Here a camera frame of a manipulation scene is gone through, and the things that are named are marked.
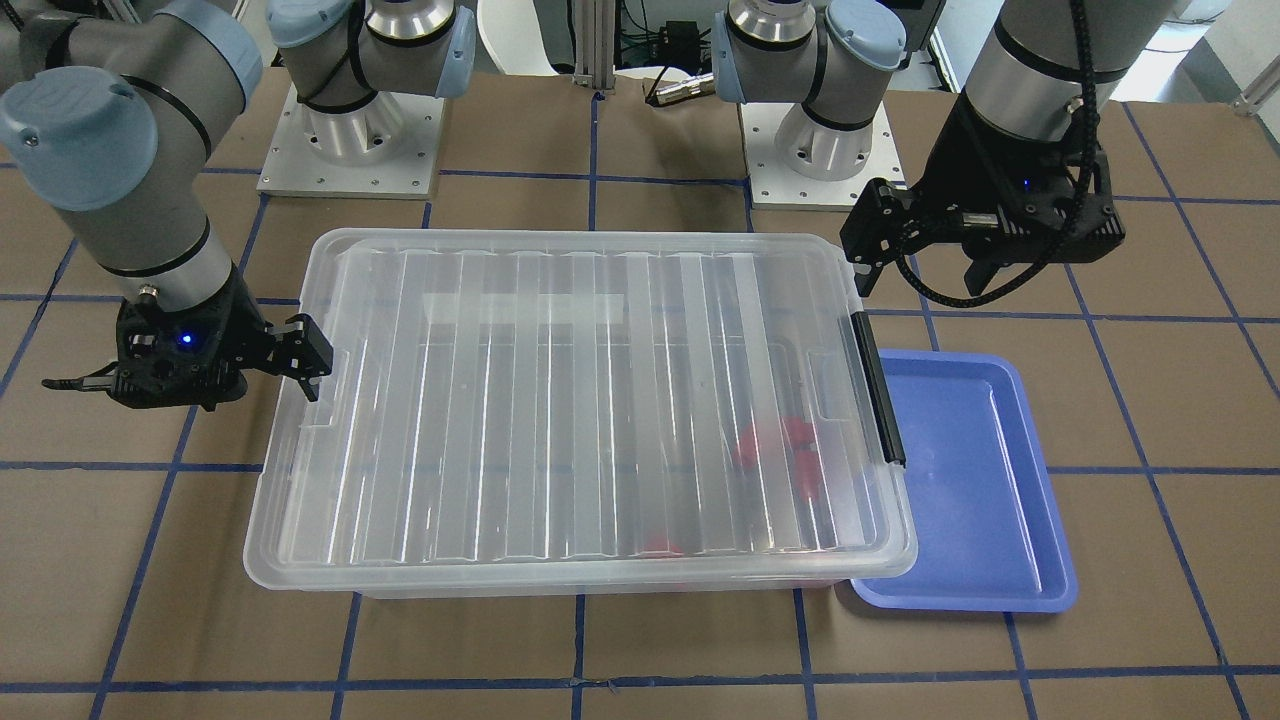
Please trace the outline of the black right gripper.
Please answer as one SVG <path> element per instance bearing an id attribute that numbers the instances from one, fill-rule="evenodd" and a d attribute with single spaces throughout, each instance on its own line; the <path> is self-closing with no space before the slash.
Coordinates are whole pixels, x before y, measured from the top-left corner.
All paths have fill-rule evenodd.
<path id="1" fill-rule="evenodd" d="M 131 409 L 212 411 L 244 397 L 246 372 L 291 378 L 314 404 L 334 359 L 329 338 L 308 314 L 269 322 L 238 269 L 192 307 L 165 311 L 150 300 L 124 302 L 115 341 L 108 395 Z"/>

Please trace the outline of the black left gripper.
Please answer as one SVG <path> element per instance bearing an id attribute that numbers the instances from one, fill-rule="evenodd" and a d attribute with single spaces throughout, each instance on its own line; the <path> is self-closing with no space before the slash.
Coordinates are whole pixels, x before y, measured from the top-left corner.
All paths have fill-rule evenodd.
<path id="1" fill-rule="evenodd" d="M 1071 119 L 1057 141 L 1020 138 L 960 96 L 911 190 L 870 179 L 841 227 L 858 295 L 870 296 L 888 265 L 933 243 L 963 246 L 970 297 L 1000 291 L 995 278 L 1004 268 L 1032 264 L 1061 233 L 1084 149 L 1082 126 Z"/>

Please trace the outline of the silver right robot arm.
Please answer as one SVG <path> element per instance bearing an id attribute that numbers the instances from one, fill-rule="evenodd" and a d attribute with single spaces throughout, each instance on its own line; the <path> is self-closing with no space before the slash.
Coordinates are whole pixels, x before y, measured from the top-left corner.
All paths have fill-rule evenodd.
<path id="1" fill-rule="evenodd" d="M 195 193 L 265 70 L 252 35 L 215 1 L 140 19 L 82 1 L 5 1 L 3 146 L 26 183 L 118 284 L 115 356 L 47 389 L 132 409 L 243 397 L 246 372 L 308 401 L 334 368 L 319 323 L 269 322 Z M 460 97 L 477 54 L 461 1 L 270 1 L 265 23 L 294 91 L 282 124 L 294 177 L 422 193 L 434 145 L 412 110 Z"/>

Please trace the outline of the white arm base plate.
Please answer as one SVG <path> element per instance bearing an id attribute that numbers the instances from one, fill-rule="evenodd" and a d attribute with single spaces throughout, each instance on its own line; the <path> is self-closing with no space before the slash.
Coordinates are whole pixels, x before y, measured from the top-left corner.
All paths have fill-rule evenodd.
<path id="1" fill-rule="evenodd" d="M 755 208 L 849 211 L 874 178 L 908 186 L 883 105 L 855 131 L 818 126 L 797 104 L 744 104 L 739 114 Z"/>
<path id="2" fill-rule="evenodd" d="M 379 94 L 346 114 L 324 114 L 285 96 L 257 182 L 275 197 L 433 196 L 448 102 Z"/>

